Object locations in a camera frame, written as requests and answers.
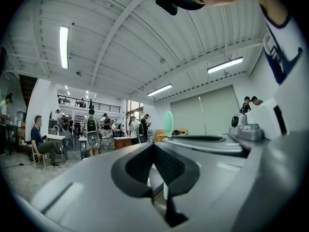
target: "concrete floor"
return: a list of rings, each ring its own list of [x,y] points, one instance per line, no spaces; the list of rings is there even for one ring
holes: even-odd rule
[[[102,146],[101,154],[112,150],[113,145],[107,149]],[[0,156],[1,173],[6,179],[11,191],[30,202],[35,193],[46,183],[81,161],[78,142],[74,147],[68,146],[67,152],[68,161],[64,164],[61,162],[61,157],[56,157],[56,163],[60,165],[60,168],[52,168],[48,165],[46,169],[43,163],[37,164],[37,167],[34,166],[34,163],[29,165],[27,155],[12,152],[11,157],[9,155]],[[20,163],[23,163],[24,166],[15,166]]]

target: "shoe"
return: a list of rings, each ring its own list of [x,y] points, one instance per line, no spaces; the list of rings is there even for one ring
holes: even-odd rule
[[[51,164],[52,168],[60,168],[58,164]]]

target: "black metal railing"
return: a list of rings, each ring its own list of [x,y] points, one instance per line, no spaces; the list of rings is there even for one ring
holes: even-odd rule
[[[115,112],[115,113],[120,112],[120,106],[107,105],[107,104],[97,103],[93,101],[92,107],[90,107],[91,101],[85,101],[85,100],[62,96],[62,95],[58,95],[58,103],[63,104],[63,105],[82,107],[86,109],[93,108],[95,110],[101,110],[101,111],[106,111],[106,112]]]

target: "green pants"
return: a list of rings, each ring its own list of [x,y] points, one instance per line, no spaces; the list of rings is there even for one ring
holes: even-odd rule
[[[58,145],[56,142],[49,141],[39,144],[38,151],[40,154],[50,153],[50,160],[52,164],[55,164],[56,152],[58,152]]]

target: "tube light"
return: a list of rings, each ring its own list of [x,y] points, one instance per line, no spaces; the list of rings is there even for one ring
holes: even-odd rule
[[[243,57],[240,57],[240,58],[236,58],[236,59],[233,59],[231,61],[225,62],[223,64],[219,64],[217,66],[211,67],[211,68],[208,69],[208,74],[222,70],[224,68],[230,67],[230,66],[235,65],[235,64],[239,64],[242,61],[243,61]]]
[[[68,62],[69,28],[60,27],[60,58],[64,69],[69,67]]]
[[[173,87],[172,84],[168,84],[168,85],[166,85],[166,86],[164,86],[164,87],[161,87],[161,88],[159,88],[159,89],[155,90],[154,92],[151,92],[151,93],[149,93],[149,94],[147,94],[147,95],[148,95],[148,96],[153,96],[153,95],[155,95],[155,94],[157,94],[157,93],[160,93],[160,92],[162,92],[162,91],[164,91],[164,90],[167,90],[167,89],[169,89],[169,88],[171,88],[171,87]]]

